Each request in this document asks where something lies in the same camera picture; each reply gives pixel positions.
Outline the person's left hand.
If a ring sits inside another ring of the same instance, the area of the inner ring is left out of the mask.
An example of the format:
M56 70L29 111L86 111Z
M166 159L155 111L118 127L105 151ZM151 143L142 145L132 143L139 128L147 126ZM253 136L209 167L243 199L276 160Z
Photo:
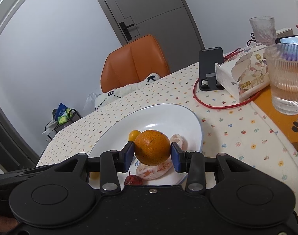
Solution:
M0 216L0 232L9 232L18 225L16 219Z

